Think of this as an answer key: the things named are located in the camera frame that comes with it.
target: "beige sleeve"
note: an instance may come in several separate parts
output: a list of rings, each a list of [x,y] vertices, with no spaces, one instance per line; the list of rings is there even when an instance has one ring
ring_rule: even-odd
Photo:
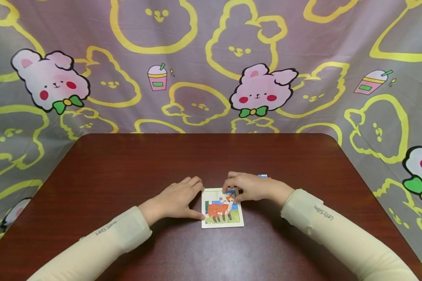
[[[120,255],[132,251],[152,234],[137,207],[80,239],[34,273],[29,281],[97,279]]]
[[[302,189],[289,196],[281,216],[327,248],[359,280],[418,280],[388,246]]]

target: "green bow tie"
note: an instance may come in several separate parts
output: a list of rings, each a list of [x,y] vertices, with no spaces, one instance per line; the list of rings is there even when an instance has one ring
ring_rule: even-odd
[[[422,200],[422,179],[416,175],[403,181],[403,186]]]
[[[267,109],[268,107],[266,105],[254,109],[243,108],[240,112],[240,118],[246,118],[249,115],[257,115],[262,117],[267,114]]]
[[[78,97],[78,95],[72,95],[70,98],[65,98],[62,101],[55,101],[53,103],[53,107],[56,110],[56,113],[58,113],[58,115],[61,115],[64,110],[66,110],[66,107],[71,106],[72,104],[78,107],[84,106],[84,103],[80,100],[80,97]]]

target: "bunny ear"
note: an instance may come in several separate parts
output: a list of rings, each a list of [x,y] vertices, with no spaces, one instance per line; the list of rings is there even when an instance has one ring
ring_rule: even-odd
[[[71,70],[73,68],[73,59],[61,51],[54,51],[45,56],[45,59],[51,60],[59,68]]]
[[[241,82],[249,80],[250,78],[261,76],[268,73],[268,68],[264,63],[258,63],[242,71]]]
[[[275,84],[280,86],[290,84],[298,76],[298,72],[294,68],[274,71],[271,74],[275,77]]]
[[[25,79],[27,68],[39,62],[42,57],[30,49],[19,50],[11,59],[11,65],[22,79]]]

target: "deer illustration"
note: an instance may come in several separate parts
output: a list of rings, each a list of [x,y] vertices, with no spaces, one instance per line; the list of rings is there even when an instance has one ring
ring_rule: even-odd
[[[228,219],[231,220],[231,208],[234,202],[234,196],[231,194],[224,198],[219,198],[219,201],[222,204],[210,204],[208,206],[208,213],[205,215],[206,218],[212,217],[214,222],[220,222],[219,215],[222,215],[222,219],[225,222],[225,214],[227,214]]]

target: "dark red table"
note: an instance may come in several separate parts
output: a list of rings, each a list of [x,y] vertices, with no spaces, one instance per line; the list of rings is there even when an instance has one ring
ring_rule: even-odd
[[[422,280],[422,264],[341,148],[323,134],[89,134],[79,139],[0,241],[0,280],[25,280],[51,258],[170,183],[227,172],[268,174],[323,199],[392,248]],[[349,201],[345,198],[357,198]],[[200,198],[191,205],[200,210]],[[245,227],[202,229],[164,219],[99,280],[354,280],[268,201],[243,202]]]

